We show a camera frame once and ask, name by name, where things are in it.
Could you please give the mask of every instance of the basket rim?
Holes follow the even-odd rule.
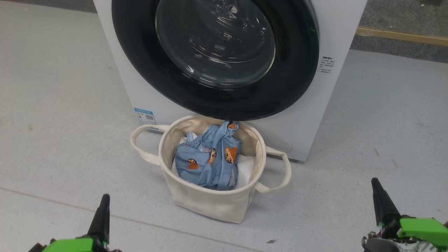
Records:
[[[202,116],[202,115],[190,115],[190,116],[186,116],[186,117],[180,118],[179,120],[173,122],[169,126],[168,130],[166,130],[164,132],[164,134],[162,135],[162,139],[160,140],[160,143],[159,143],[159,151],[158,151],[160,167],[162,168],[162,171],[164,171],[166,174],[168,174],[168,176],[170,176],[171,178],[175,179],[179,183],[181,183],[181,184],[183,184],[185,186],[188,186],[191,189],[195,189],[195,190],[206,192],[206,193],[211,193],[211,194],[214,194],[214,195],[234,195],[234,194],[239,194],[241,192],[244,192],[244,191],[247,191],[248,189],[253,188],[255,186],[255,184],[258,182],[258,180],[260,179],[261,174],[263,173],[264,167],[266,165],[266,144],[264,143],[264,139],[263,139],[263,137],[261,137],[261,134],[258,132],[258,130],[256,130],[252,125],[250,125],[247,122],[239,122],[239,123],[243,124],[246,128],[248,128],[253,133],[255,133],[255,135],[257,136],[258,140],[261,143],[262,152],[263,152],[262,153],[263,157],[262,157],[262,162],[261,162],[261,168],[260,168],[259,172],[255,175],[254,179],[252,179],[247,185],[245,185],[245,186],[243,186],[241,188],[235,189],[235,190],[228,190],[228,191],[212,190],[212,189],[208,189],[208,188],[205,188],[205,187],[202,187],[202,186],[198,186],[196,184],[188,182],[188,181],[186,181],[186,180],[184,180],[184,179],[174,175],[173,172],[171,172],[171,170],[167,167],[167,165],[165,164],[165,162],[163,161],[163,158],[162,158],[162,145],[165,142],[165,139],[166,139],[166,137],[168,135],[167,133],[169,131],[171,131],[174,126],[176,126],[177,124],[179,124],[181,122],[184,122],[184,121],[187,121],[187,120],[191,120],[191,119],[200,119],[200,118],[206,118],[206,117]]]

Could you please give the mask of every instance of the basket handle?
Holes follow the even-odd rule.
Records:
[[[140,149],[136,145],[138,135],[140,135],[140,133],[142,133],[146,129],[159,130],[159,131],[165,132],[169,129],[169,126],[168,125],[143,125],[143,126],[138,127],[137,129],[135,129],[134,132],[132,132],[131,136],[129,137],[132,147],[134,147],[134,149],[136,149],[138,151],[138,153],[140,154],[140,156],[142,156],[142,158],[144,160],[146,160],[147,162],[154,164],[154,165],[160,165],[158,155],[148,153],[148,152]]]
[[[283,182],[275,188],[269,188],[269,187],[263,185],[262,183],[257,182],[255,184],[254,188],[261,193],[268,193],[271,191],[279,190],[279,189],[287,186],[289,184],[289,181],[291,181],[291,173],[292,173],[291,163],[289,162],[289,159],[288,159],[288,156],[286,155],[286,153],[277,151],[277,150],[275,150],[271,147],[267,147],[267,146],[266,146],[266,153],[276,155],[276,156],[281,156],[281,158],[283,159],[283,162],[284,162],[284,168],[286,170],[286,174],[284,175]]]

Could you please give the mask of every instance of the white washing machine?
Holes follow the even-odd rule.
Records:
[[[366,0],[94,0],[141,124],[250,121],[305,161]]]

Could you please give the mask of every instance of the laundry basket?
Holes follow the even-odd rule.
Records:
[[[233,135],[236,139],[242,140],[241,154],[255,157],[252,175],[249,183],[244,187],[229,191],[215,191],[187,182],[171,171],[181,137],[191,131],[200,135],[211,124],[221,125],[223,122],[199,115],[187,116],[175,121],[170,126],[143,125],[138,127],[132,133],[130,141],[132,147],[140,153],[144,160],[162,167],[174,204],[214,219],[241,223],[255,191],[261,193],[275,191],[285,187],[291,180],[291,164],[286,154],[267,147],[260,133],[254,127],[240,122],[240,129]],[[159,144],[159,155],[147,153],[136,146],[137,136],[146,129],[164,131]],[[275,188],[268,188],[258,182],[266,164],[267,153],[280,156],[286,170],[283,182]]]

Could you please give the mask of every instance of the orange cartoon character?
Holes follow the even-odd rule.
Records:
[[[235,159],[237,158],[237,147],[230,148],[229,146],[225,147],[225,160],[232,165],[235,163]]]
[[[216,150],[215,150],[215,148],[213,148],[213,149],[211,150],[210,159],[209,159],[209,161],[208,161],[207,163],[209,163],[210,165],[212,165],[212,164],[213,164],[213,161],[215,161],[215,158],[216,158]]]
[[[193,158],[190,158],[188,160],[188,163],[190,165],[188,165],[187,169],[190,169],[190,170],[197,170],[197,169],[199,169],[198,163],[196,163],[196,160],[194,160]]]
[[[237,129],[237,125],[236,125],[234,122],[232,122],[232,121],[230,121],[230,122],[228,123],[227,127],[228,127],[229,129],[232,129],[232,130],[236,130],[236,129]]]

